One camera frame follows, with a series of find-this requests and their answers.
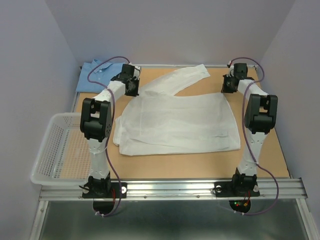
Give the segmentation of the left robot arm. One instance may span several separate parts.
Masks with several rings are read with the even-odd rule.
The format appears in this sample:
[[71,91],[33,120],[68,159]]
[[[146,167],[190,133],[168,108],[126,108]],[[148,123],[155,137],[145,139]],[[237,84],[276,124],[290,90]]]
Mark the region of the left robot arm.
[[108,84],[95,81],[104,87],[103,91],[82,102],[80,131],[87,140],[90,153],[87,183],[80,187],[84,199],[108,198],[114,193],[106,149],[113,127],[115,103],[122,96],[139,95],[140,75],[141,67],[124,64]]

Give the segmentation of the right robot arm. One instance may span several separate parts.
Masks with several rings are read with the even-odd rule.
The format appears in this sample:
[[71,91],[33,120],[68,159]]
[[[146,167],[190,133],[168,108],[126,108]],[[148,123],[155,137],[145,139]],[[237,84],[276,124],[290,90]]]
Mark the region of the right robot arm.
[[264,92],[248,77],[246,63],[227,65],[229,72],[223,76],[221,92],[243,94],[241,110],[241,127],[245,140],[242,159],[237,166],[231,181],[222,181],[215,185],[216,195],[219,197],[242,197],[260,195],[257,183],[257,169],[274,175],[259,164],[262,146],[267,135],[276,125],[278,97]]

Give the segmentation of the white long sleeve shirt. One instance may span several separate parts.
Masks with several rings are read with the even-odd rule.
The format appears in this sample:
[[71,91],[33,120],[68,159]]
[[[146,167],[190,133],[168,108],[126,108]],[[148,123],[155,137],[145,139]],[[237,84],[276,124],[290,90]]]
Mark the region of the white long sleeve shirt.
[[143,85],[115,121],[113,143],[127,156],[236,151],[241,139],[222,93],[178,96],[210,76],[202,64]]

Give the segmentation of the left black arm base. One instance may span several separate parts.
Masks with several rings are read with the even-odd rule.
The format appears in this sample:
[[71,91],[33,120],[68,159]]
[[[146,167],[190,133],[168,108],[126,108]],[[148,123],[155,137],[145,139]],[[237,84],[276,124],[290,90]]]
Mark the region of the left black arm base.
[[121,200],[127,197],[128,183],[111,182],[109,191],[94,193],[88,186],[79,186],[83,199],[92,199],[92,208],[96,216],[102,218],[113,216],[120,206]]

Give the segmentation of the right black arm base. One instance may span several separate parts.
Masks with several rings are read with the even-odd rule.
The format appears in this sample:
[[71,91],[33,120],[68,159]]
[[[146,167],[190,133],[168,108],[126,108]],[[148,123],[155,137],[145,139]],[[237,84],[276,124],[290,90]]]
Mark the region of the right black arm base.
[[251,209],[251,198],[259,197],[260,190],[257,185],[237,188],[231,181],[218,181],[214,183],[212,193],[217,198],[229,198],[230,208],[238,213],[247,214]]

